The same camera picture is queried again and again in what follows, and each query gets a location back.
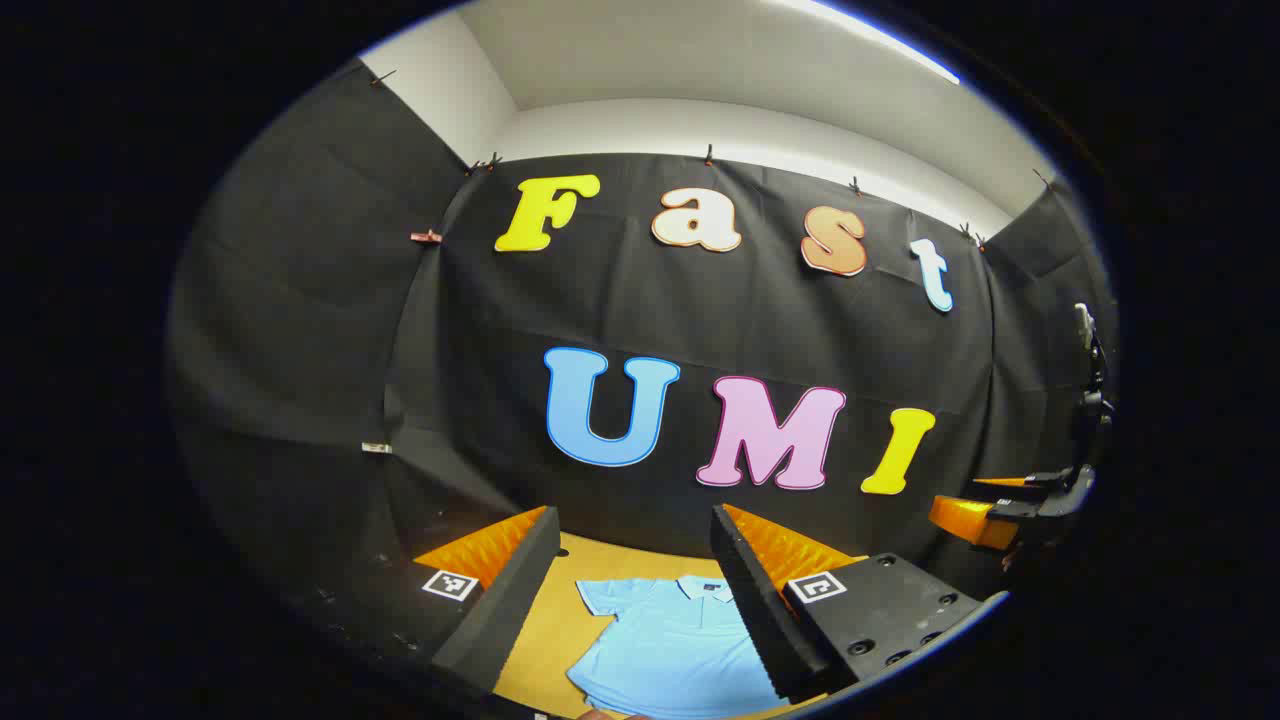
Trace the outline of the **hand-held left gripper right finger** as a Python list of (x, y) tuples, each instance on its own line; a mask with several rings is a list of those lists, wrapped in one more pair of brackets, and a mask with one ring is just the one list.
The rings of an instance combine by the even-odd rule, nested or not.
[(822, 562), (806, 536), (727, 503), (712, 550), (774, 693), (836, 705), (881, 693), (961, 644), (1006, 603), (977, 600), (896, 553)]

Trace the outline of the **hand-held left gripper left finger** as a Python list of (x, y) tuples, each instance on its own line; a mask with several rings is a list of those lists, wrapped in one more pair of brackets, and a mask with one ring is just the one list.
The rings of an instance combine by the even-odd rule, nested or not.
[(543, 505), (412, 560), (356, 562), (297, 606), (398, 682), (485, 700), (559, 551), (559, 512)]

